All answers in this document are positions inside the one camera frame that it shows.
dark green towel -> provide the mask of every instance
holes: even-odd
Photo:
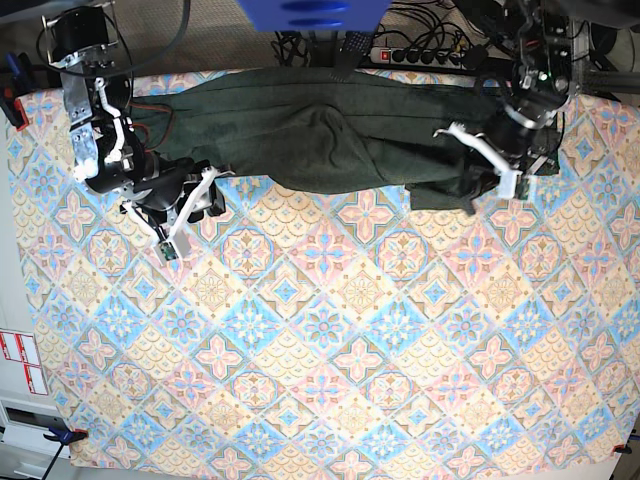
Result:
[[[171,134],[157,148],[173,159],[230,164],[238,176],[268,175],[311,193],[406,185],[414,209],[463,207],[465,149],[433,133],[452,121],[480,127],[495,112],[496,98],[364,73],[338,83],[330,72],[252,70],[136,101],[175,110]],[[160,139],[167,120],[134,109],[134,121],[150,127],[149,144]]]

blue object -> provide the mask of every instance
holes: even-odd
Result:
[[[260,32],[347,30],[372,32],[391,0],[238,0]]]

patterned tablecloth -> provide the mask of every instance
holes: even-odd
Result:
[[[468,82],[371,72],[407,83]],[[151,77],[175,93],[223,73]],[[70,176],[60,91],[7,128],[26,294],[73,464],[201,478],[482,478],[610,457],[640,400],[640,113],[580,97],[533,204],[220,182],[160,265]]]

table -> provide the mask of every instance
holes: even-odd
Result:
[[[177,93],[232,72],[144,78]],[[369,71],[413,83],[472,80]],[[566,108],[535,201],[220,181],[163,266],[71,177],[60,91],[8,128],[26,295],[76,466],[199,478],[485,478],[611,458],[640,411],[640,112]]]

power strip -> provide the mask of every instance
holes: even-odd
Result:
[[[418,49],[407,51],[406,48],[373,47],[369,52],[369,58],[372,63],[379,65],[464,68],[459,57],[449,57],[448,59],[440,57],[442,60],[439,60],[436,54],[431,52],[423,52],[420,54],[420,50]]]

